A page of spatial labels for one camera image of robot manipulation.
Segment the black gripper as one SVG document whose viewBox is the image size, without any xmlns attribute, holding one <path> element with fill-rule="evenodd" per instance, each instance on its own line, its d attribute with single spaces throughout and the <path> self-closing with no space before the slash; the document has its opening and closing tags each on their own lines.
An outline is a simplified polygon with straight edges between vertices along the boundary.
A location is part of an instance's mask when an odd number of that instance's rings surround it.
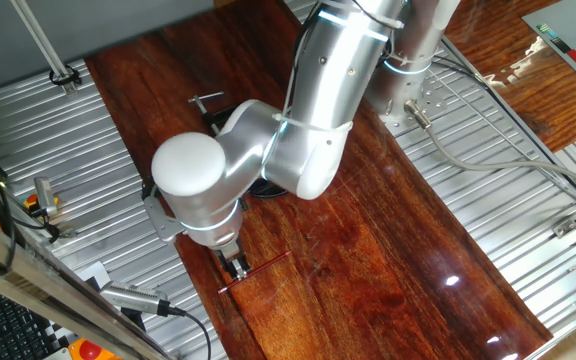
<svg viewBox="0 0 576 360">
<path fill-rule="evenodd" d="M 213 250 L 221 268 L 230 276 L 231 280 L 243 280 L 251 270 L 239 238 L 235 236 L 229 242 Z"/>
</svg>

